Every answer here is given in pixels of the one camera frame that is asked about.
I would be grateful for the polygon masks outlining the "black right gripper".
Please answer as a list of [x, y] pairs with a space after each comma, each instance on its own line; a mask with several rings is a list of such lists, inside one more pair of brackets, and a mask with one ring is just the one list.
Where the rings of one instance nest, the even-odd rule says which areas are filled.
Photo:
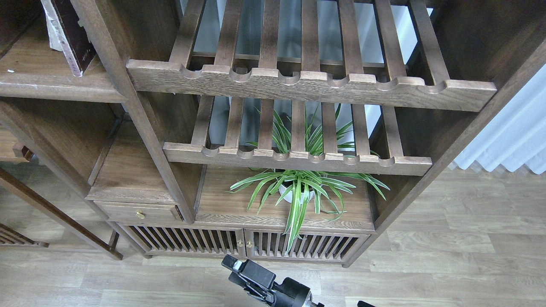
[[242, 262], [226, 255], [222, 266], [232, 271], [229, 281], [238, 284], [253, 299], [271, 307], [311, 307], [312, 293], [308, 286], [286, 277], [281, 284], [276, 275], [251, 260]]

